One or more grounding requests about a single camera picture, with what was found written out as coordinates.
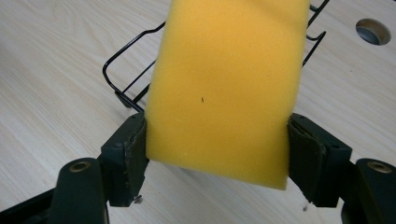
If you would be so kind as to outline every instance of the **foam block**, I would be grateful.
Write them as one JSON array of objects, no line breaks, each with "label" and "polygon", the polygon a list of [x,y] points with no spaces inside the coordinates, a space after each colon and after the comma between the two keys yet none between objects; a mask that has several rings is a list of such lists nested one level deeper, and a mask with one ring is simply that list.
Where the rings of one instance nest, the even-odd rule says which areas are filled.
[{"label": "foam block", "polygon": [[284,189],[308,9],[173,0],[148,92],[148,158]]}]

